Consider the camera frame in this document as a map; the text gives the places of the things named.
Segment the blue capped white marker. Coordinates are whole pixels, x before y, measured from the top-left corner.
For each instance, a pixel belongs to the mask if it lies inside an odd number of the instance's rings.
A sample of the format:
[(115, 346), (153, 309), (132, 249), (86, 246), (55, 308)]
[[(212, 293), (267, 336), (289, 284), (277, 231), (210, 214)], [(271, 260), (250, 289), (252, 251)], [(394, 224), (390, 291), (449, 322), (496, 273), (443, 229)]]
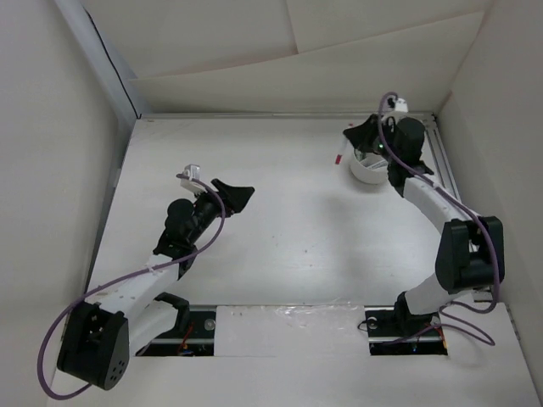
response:
[(380, 160), (377, 163), (369, 165), (367, 168), (369, 170), (376, 170), (377, 168), (381, 168), (381, 167), (386, 166), (386, 165), (387, 165), (387, 162), (385, 160)]

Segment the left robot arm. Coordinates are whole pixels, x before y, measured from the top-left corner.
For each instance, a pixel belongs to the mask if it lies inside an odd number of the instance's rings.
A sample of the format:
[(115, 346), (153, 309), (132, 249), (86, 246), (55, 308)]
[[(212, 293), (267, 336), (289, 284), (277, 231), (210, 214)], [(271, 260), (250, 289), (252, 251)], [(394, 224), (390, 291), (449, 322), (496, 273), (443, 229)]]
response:
[(110, 390), (131, 357), (163, 333), (180, 336), (190, 320), (187, 300), (166, 290), (201, 254), (197, 241), (217, 221), (241, 213), (255, 190), (214, 179), (209, 185), (186, 175), (181, 185), (194, 195), (169, 204), (165, 226), (141, 270), (106, 284), (108, 293), (70, 308), (57, 367), (90, 386)]

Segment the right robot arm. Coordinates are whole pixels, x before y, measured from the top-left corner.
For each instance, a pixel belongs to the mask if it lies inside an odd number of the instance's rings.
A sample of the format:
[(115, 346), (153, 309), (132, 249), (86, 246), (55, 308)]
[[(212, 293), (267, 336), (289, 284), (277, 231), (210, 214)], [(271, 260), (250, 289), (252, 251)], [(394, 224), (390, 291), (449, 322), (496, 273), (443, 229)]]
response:
[(495, 216), (482, 216), (459, 202), (435, 179), (423, 161), (424, 124), (412, 117), (399, 120), (372, 114), (350, 125), (343, 136), (364, 158), (386, 164), (389, 184), (416, 206), (440, 234), (434, 272), (416, 287), (400, 293), (387, 318), (402, 342), (438, 324), (439, 313), (472, 290), (489, 288), (497, 305), (505, 276), (504, 233)]

